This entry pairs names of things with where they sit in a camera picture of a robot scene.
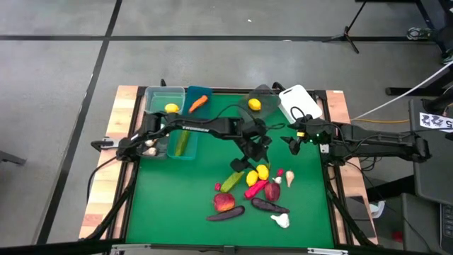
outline printed label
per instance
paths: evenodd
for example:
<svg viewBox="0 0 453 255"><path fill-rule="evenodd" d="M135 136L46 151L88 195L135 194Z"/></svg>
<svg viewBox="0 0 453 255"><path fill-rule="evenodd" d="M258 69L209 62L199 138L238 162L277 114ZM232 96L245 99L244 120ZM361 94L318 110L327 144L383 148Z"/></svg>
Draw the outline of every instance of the printed label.
<svg viewBox="0 0 453 255"><path fill-rule="evenodd" d="M420 126L424 128L453 128L453 119L438 115L420 113ZM440 130L443 132L453 132L453 130Z"/></svg>

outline wooden board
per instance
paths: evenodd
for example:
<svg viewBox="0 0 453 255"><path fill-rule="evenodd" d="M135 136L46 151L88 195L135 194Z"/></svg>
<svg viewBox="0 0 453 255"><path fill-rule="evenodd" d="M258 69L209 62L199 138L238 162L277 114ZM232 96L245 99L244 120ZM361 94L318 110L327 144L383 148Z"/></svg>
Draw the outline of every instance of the wooden board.
<svg viewBox="0 0 453 255"><path fill-rule="evenodd" d="M137 96L138 86L119 86L113 104L112 113L108 123L106 136L111 138L123 138L127 136L129 126L131 123L132 112L134 110L135 99ZM346 100L342 91L327 91L328 108L331 115L331 120L335 122L349 123L349 113L346 106ZM140 103L140 111L137 119L136 128L141 125L142 113L144 109L144 102ZM116 149L109 149L102 151L99 164L102 164L106 160L114 157ZM351 159L351 162L360 165L358 159ZM90 199L86 206L85 217L82 222L81 231L79 234L80 238L87 237L94 231L96 226L101 223L102 219L107 215L108 211L113 205L113 199L115 196L115 190L120 176L121 162L113 161L106 167L100 169L96 173L93 185L90 192ZM129 181L130 172L132 165L129 164L127 168L126 178L124 185L127 185ZM362 174L353 166L342 166L340 168L341 178L343 181L343 189L345 196L362 196L368 205L367 192L365 189L365 183L363 181ZM333 170L329 169L329 174L333 176ZM115 223L115 230L113 237L118 238L120 236L120 228L122 224L122 218L124 215L124 206L119 211L117 221ZM345 244L345 229L340 213L336 210L337 228L340 243ZM377 243L377 238L370 239L374 243Z"/></svg>
<svg viewBox="0 0 453 255"><path fill-rule="evenodd" d="M342 91L326 91L326 94L327 94L328 111L331 115L331 121L337 122L337 123L350 123L349 112L348 112L348 107L346 106L346 98L345 98L344 93ZM358 158L350 159L349 162L360 167ZM345 166L340 167L340 173L341 173L341 180L343 182L343 190L345 192L345 196L346 197L362 196L363 200L365 202L365 205L367 206L369 218L372 219L371 212L369 210L367 190L365 188L363 176L359 172L359 169L355 168L354 166L352 166L350 164L346 164ZM330 175L330 177L333 177L333 168L332 167L329 168L329 175ZM336 190L335 181L331 181L331 183L332 183L334 189ZM345 244L346 236L345 236L345 228L344 228L344 224L343 224L343 219L342 219L340 213L338 212L338 210L335 209L335 213L336 213L335 217L337 220L338 237L339 237L340 243ZM375 244L377 244L377 237L370 238L369 240L374 242ZM356 245L358 245L358 242L355 238L354 238L354 243Z"/></svg>

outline red pepper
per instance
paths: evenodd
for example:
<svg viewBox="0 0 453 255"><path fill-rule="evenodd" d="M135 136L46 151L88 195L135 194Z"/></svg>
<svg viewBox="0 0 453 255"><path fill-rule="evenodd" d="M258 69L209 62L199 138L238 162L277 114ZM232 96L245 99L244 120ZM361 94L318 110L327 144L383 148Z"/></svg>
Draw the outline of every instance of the red pepper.
<svg viewBox="0 0 453 255"><path fill-rule="evenodd" d="M277 171L277 176L282 176L284 172L285 172L285 170L283 170L283 169L278 169L278 171Z"/></svg>
<svg viewBox="0 0 453 255"><path fill-rule="evenodd" d="M268 183L268 181L264 181L264 180L258 181L257 183L255 183L255 185L251 186L243 195L246 197L246 199L253 198L262 189L264 189L264 186L266 185L266 183Z"/></svg>

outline clear plastic bin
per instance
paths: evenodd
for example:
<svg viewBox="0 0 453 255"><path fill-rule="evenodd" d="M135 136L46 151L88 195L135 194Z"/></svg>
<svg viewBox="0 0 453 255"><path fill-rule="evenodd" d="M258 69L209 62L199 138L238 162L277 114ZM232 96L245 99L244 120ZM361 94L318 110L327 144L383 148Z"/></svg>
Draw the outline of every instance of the clear plastic bin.
<svg viewBox="0 0 453 255"><path fill-rule="evenodd" d="M184 101L185 101L185 91L183 87L148 87L144 93L146 104L144 111L147 113L157 113L159 111L165 111L165 106L169 103L174 103L179 107L178 113L182 113ZM150 159L165 159L167 156L169 137L160 138L154 145L158 151L156 156L145 156L144 158ZM142 144L142 151L146 151L148 147Z"/></svg>
<svg viewBox="0 0 453 255"><path fill-rule="evenodd" d="M156 113L165 111L165 106L174 103L179 107L178 113L182 113L185 91L183 87L148 87L144 92L147 100L144 111L147 113Z"/></svg>
<svg viewBox="0 0 453 255"><path fill-rule="evenodd" d="M248 100L256 98L261 102L261 110L251 110L248 107ZM280 98L274 93L268 85L260 85L256 89L250 91L247 96L244 96L240 101L239 105L246 109L254 118L260 118L264 120L271 113L275 112L280 105ZM247 122L252 120L250 115L245 113L242 109L238 109L239 115Z"/></svg>

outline carrot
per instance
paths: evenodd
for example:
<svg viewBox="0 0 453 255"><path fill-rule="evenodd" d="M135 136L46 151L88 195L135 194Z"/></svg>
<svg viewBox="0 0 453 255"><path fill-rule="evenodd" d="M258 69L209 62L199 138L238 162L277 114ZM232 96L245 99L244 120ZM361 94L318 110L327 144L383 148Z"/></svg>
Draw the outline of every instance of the carrot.
<svg viewBox="0 0 453 255"><path fill-rule="evenodd" d="M195 109L197 109L198 107L203 106L206 102L207 102L207 96L206 96L206 95L203 95L202 97L200 97L199 99L197 99L195 102L193 102L192 106L191 106L190 109L189 109L189 113L192 113L192 112L195 111Z"/></svg>

